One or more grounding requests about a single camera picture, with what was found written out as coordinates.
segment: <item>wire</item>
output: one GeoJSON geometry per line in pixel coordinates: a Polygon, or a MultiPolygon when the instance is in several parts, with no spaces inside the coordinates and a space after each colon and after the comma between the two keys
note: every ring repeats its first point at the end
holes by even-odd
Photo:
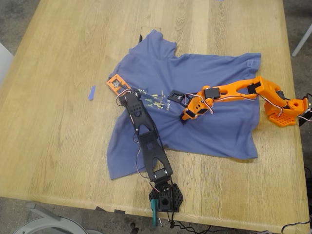
{"type": "Polygon", "coordinates": [[[308,121],[308,122],[312,122],[312,120],[307,119],[307,118],[304,118],[304,117],[302,117],[302,116],[297,116],[297,117],[302,118],[302,119],[305,119],[305,120],[308,121]]]}
{"type": "Polygon", "coordinates": [[[157,192],[160,193],[160,191],[159,191],[157,188],[155,188],[155,187],[151,184],[151,182],[150,182],[150,186],[151,186],[153,189],[155,189],[157,192]]]}
{"type": "Polygon", "coordinates": [[[139,146],[138,152],[137,152],[137,154],[136,154],[136,170],[137,170],[137,172],[140,174],[140,176],[142,176],[142,177],[145,178],[145,179],[149,179],[148,177],[143,176],[143,175],[141,174],[141,172],[140,172],[140,171],[138,170],[138,168],[137,168],[137,156],[138,156],[138,154],[140,153],[140,151],[141,151],[141,146],[139,146]]]}
{"type": "Polygon", "coordinates": [[[132,140],[133,140],[134,143],[138,143],[138,140],[135,141],[135,136],[136,136],[136,133],[133,133],[133,138],[132,138],[132,140]]]}
{"type": "Polygon", "coordinates": [[[281,234],[284,234],[284,229],[287,228],[287,227],[289,227],[289,226],[295,226],[295,225],[297,225],[297,224],[308,224],[308,223],[311,223],[311,220],[312,220],[312,214],[310,215],[310,219],[309,219],[309,221],[307,221],[307,222],[304,222],[304,223],[298,222],[298,223],[287,224],[287,225],[285,225],[284,227],[282,227],[282,231],[281,231],[282,233],[281,233],[281,234]]]}
{"type": "Polygon", "coordinates": [[[122,106],[122,105],[119,105],[118,103],[117,103],[117,99],[120,97],[120,96],[122,96],[122,94],[123,93],[131,93],[131,90],[130,89],[125,89],[124,91],[122,91],[120,94],[118,94],[117,95],[117,97],[116,97],[116,99],[115,99],[115,102],[116,102],[116,104],[118,105],[118,106],[122,106]]]}
{"type": "Polygon", "coordinates": [[[195,95],[195,94],[186,94],[186,95],[191,95],[191,96],[194,96],[194,97],[198,97],[198,98],[201,98],[201,102],[204,103],[208,109],[210,110],[210,113],[213,115],[214,114],[214,111],[212,110],[212,108],[210,107],[210,105],[208,105],[205,100],[203,99],[203,97],[199,96],[199,95],[195,95]]]}
{"type": "Polygon", "coordinates": [[[312,94],[307,93],[307,94],[306,94],[307,99],[309,99],[309,97],[308,97],[308,96],[312,97],[312,94]]]}
{"type": "Polygon", "coordinates": [[[134,124],[134,121],[133,121],[133,118],[132,118],[132,116],[131,116],[131,115],[129,115],[129,116],[130,116],[130,119],[131,119],[132,123],[134,124]]]}
{"type": "Polygon", "coordinates": [[[233,231],[233,230],[236,230],[236,229],[229,229],[229,228],[227,228],[227,229],[218,229],[218,230],[214,230],[214,231],[210,231],[210,228],[212,227],[211,225],[209,226],[209,228],[207,229],[207,230],[203,230],[203,231],[201,231],[201,232],[196,232],[195,231],[195,229],[192,227],[192,226],[188,226],[188,227],[185,227],[180,221],[177,221],[180,225],[174,225],[174,227],[179,227],[181,230],[187,230],[187,231],[189,231],[189,232],[191,232],[191,233],[195,233],[195,234],[206,234],[206,233],[208,233],[208,232],[210,232],[210,233],[216,233],[216,232],[220,232],[220,231],[233,231]]]}
{"type": "Polygon", "coordinates": [[[270,102],[269,100],[267,100],[265,97],[262,97],[262,98],[263,98],[264,100],[266,100],[269,104],[271,104],[271,105],[277,107],[277,108],[280,110],[279,114],[277,115],[277,117],[280,117],[281,114],[283,113],[283,108],[281,108],[280,106],[274,105],[272,102],[270,102]]]}
{"type": "Polygon", "coordinates": [[[308,168],[308,167],[304,167],[304,169],[307,169],[310,173],[310,178],[312,178],[312,173],[311,173],[311,170],[308,168]]]}
{"type": "Polygon", "coordinates": [[[214,99],[214,101],[221,101],[221,100],[225,100],[225,99],[228,99],[228,98],[243,98],[243,99],[246,99],[246,100],[249,100],[249,101],[256,101],[258,99],[258,94],[255,98],[247,98],[247,97],[243,97],[243,96],[239,96],[239,95],[234,95],[234,96],[227,96],[227,97],[221,97],[221,98],[218,98],[218,99],[214,99]]]}

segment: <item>white chair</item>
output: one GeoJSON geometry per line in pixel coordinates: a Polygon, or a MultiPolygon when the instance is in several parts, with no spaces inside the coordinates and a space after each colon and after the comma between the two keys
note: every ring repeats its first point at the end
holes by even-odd
{"type": "Polygon", "coordinates": [[[301,39],[301,41],[299,42],[299,44],[297,45],[295,50],[293,51],[293,53],[292,53],[293,57],[295,57],[298,54],[298,52],[300,51],[301,47],[306,42],[306,40],[308,39],[308,37],[310,36],[311,33],[312,33],[312,24],[308,28],[307,32],[305,33],[305,35],[303,36],[303,38],[301,39]]]}
{"type": "Polygon", "coordinates": [[[103,234],[95,230],[85,230],[80,224],[82,223],[81,217],[76,217],[79,221],[74,221],[73,219],[57,216],[32,202],[27,203],[25,207],[41,217],[26,223],[16,230],[14,234],[38,234],[42,233],[40,231],[47,229],[49,229],[48,233],[51,234],[103,234]]]}
{"type": "Polygon", "coordinates": [[[13,57],[14,56],[0,43],[0,86],[11,65],[13,57]]]}

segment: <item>blue plastic piece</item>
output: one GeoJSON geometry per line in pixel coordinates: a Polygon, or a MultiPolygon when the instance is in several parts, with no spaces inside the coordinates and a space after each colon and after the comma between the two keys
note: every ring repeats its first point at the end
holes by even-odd
{"type": "Polygon", "coordinates": [[[89,94],[89,96],[88,96],[89,101],[92,101],[92,100],[93,100],[93,96],[94,96],[95,90],[96,90],[96,86],[93,85],[93,87],[91,88],[90,94],[89,94]]]}

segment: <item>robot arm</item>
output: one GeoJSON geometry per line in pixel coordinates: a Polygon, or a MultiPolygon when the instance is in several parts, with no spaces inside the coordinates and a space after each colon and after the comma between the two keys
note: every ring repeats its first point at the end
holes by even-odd
{"type": "Polygon", "coordinates": [[[308,109],[308,99],[286,99],[280,87],[264,78],[257,76],[254,79],[239,80],[227,85],[203,86],[196,94],[183,94],[173,90],[168,99],[181,104],[184,107],[180,116],[184,123],[188,119],[196,119],[208,110],[213,114],[215,102],[256,100],[258,95],[266,100],[264,104],[268,119],[280,127],[295,124],[295,118],[308,109]],[[247,88],[248,94],[239,93],[238,90],[247,88]]]}

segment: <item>chair leg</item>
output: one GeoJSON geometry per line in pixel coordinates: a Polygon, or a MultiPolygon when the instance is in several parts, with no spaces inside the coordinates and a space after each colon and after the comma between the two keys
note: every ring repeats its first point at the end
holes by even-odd
{"type": "Polygon", "coordinates": [[[308,39],[308,37],[310,36],[311,33],[312,33],[312,24],[309,27],[309,29],[307,30],[307,32],[305,33],[305,35],[303,36],[303,38],[301,39],[301,41],[299,42],[299,44],[297,45],[297,47],[295,48],[295,50],[293,51],[293,53],[292,53],[293,57],[295,57],[298,54],[301,47],[306,42],[306,40],[308,39]]]}

